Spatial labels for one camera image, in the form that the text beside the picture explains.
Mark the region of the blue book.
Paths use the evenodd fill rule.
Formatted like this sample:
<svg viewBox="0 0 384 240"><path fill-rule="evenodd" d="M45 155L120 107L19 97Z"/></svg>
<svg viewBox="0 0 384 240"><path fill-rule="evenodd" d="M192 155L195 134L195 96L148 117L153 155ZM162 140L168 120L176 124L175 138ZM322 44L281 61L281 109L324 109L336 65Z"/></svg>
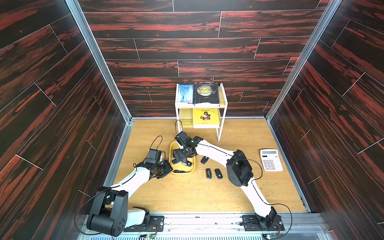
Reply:
<svg viewBox="0 0 384 240"><path fill-rule="evenodd" d="M193 85L179 85L178 87L178 103L192 104L194 95Z"/></svg>

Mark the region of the black flip car key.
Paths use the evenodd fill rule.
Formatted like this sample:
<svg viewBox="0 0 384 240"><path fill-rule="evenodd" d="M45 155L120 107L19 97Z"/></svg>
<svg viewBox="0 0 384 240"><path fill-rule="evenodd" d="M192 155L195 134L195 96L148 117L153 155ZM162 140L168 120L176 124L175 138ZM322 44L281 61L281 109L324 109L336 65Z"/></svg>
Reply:
<svg viewBox="0 0 384 240"><path fill-rule="evenodd" d="M207 162L208 162L209 158L204 156L202 159L201 159L201 164L205 165Z"/></svg>

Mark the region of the aluminium rail frame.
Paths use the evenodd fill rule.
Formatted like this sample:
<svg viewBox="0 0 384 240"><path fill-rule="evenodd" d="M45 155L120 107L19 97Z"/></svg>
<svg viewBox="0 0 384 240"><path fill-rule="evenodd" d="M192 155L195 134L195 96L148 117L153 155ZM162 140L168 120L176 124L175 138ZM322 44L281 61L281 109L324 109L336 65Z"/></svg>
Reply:
<svg viewBox="0 0 384 240"><path fill-rule="evenodd" d="M283 228L246 231L245 213L155 213L155 224L146 232L123 232L119 240L333 240L319 214L281 213Z"/></svg>

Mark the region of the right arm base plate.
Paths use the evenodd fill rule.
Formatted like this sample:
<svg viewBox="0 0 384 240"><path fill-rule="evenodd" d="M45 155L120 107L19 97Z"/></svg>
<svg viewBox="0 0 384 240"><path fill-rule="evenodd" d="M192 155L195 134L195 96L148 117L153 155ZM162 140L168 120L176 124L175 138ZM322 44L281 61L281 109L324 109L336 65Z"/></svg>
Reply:
<svg viewBox="0 0 384 240"><path fill-rule="evenodd" d="M258 215L243 215L240 226L243 226L245 231L253 232L282 232L285 230L280 215L276 215L271 222Z"/></svg>

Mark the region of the white calculator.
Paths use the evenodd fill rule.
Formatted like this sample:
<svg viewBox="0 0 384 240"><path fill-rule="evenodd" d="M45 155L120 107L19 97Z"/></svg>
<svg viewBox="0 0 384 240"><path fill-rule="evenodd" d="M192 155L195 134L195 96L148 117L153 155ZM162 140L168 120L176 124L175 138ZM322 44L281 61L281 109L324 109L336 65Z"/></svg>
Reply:
<svg viewBox="0 0 384 240"><path fill-rule="evenodd" d="M263 168L266 172L282 172L283 166L279 158L279 152L275 149L261 149Z"/></svg>

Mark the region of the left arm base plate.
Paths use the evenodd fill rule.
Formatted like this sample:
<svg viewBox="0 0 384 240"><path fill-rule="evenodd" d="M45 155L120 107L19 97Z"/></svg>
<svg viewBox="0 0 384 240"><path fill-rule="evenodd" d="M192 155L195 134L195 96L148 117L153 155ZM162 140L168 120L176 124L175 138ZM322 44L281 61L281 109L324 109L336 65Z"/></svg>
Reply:
<svg viewBox="0 0 384 240"><path fill-rule="evenodd" d="M141 225L128 227L126 230L130 232L163 232L165 217L164 216L150 216L149 220L145 220Z"/></svg>

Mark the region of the black hardcover book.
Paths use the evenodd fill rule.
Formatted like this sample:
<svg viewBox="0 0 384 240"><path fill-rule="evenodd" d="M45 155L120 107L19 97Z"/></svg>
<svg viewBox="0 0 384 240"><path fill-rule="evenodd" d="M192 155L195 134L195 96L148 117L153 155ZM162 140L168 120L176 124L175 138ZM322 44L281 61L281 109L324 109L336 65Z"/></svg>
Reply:
<svg viewBox="0 0 384 240"><path fill-rule="evenodd" d="M193 104L220 104L218 83L197 82L193 88Z"/></svg>

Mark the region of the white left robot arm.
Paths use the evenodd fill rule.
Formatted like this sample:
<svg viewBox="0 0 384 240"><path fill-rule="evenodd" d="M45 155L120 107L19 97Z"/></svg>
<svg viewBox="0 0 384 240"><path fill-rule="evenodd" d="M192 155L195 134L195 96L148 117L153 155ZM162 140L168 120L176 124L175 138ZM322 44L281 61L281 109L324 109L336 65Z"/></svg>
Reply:
<svg viewBox="0 0 384 240"><path fill-rule="evenodd" d="M146 208L128 209L129 198L143 184L167 176L173 168L163 158L164 152L149 149L146 158L135 165L131 174L110 187L101 187L90 199L87 229L112 237L134 229L146 231L151 227L150 211Z"/></svg>

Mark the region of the yellow book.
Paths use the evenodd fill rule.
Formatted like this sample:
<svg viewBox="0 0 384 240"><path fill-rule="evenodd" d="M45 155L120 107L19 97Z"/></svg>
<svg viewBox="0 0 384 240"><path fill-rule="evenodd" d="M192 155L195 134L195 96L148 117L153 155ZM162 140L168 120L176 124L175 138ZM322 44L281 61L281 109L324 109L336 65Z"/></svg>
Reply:
<svg viewBox="0 0 384 240"><path fill-rule="evenodd" d="M195 129L219 128L221 124L219 109L217 108L194 108L193 127Z"/></svg>

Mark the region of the black car key with logo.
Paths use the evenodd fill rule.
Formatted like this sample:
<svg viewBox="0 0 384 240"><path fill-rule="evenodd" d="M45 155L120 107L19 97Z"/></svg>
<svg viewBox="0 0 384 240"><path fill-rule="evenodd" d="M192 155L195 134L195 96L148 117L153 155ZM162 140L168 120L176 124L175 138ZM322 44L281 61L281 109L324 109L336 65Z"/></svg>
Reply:
<svg viewBox="0 0 384 240"><path fill-rule="evenodd" d="M215 169L215 175L216 175L217 179L222 179L223 178L223 174L222 174L221 170L218 169L218 168Z"/></svg>

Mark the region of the yellow storage tray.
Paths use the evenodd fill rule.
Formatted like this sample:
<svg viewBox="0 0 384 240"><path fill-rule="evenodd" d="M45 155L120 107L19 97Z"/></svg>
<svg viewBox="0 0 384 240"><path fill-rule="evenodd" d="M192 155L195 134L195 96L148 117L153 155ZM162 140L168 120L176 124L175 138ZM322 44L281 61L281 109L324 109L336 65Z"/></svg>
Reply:
<svg viewBox="0 0 384 240"><path fill-rule="evenodd" d="M173 170L185 171L185 174L173 175L188 175L192 174L196 169L196 157L187 158L185 150L180 150L179 144L174 141L170 145L170 163Z"/></svg>

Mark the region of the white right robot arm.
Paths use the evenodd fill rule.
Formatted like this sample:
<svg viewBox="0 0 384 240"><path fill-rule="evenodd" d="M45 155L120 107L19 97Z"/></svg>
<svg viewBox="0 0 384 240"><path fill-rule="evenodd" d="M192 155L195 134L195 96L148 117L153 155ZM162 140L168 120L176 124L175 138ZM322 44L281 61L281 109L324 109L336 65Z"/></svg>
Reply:
<svg viewBox="0 0 384 240"><path fill-rule="evenodd" d="M180 146L176 159L183 160L200 155L223 165L227 170L229 181L242 189L259 218L259 227L266 231L273 226L277 211L269 204L256 184L252 166L244 153L240 150L230 151L217 147L201 137L189 137L185 132L180 132L175 137Z"/></svg>

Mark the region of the white metal shelf rack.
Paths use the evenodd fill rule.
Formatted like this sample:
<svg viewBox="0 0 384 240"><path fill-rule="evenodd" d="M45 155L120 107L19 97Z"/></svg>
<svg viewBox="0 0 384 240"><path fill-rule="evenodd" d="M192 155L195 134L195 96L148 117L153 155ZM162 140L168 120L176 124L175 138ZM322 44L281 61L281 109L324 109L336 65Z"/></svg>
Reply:
<svg viewBox="0 0 384 240"><path fill-rule="evenodd" d="M177 133L185 128L215 129L217 139L220 141L228 105L223 84L177 84L175 97Z"/></svg>

